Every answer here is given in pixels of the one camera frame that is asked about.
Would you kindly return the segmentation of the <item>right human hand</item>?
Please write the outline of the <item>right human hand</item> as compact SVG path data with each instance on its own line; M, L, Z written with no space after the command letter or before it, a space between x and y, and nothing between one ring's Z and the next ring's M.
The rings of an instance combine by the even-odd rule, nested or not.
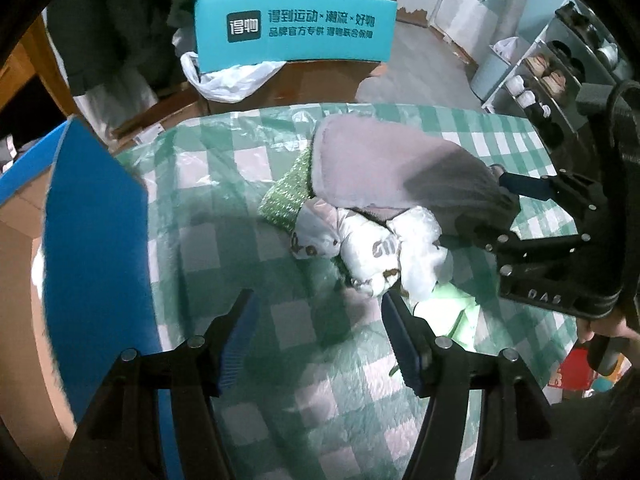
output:
M625 339L620 352L634 367L639 366L639 333L628 325L622 310L614 309L605 318L597 320L587 321L578 318L577 337L580 342L590 341L596 335Z

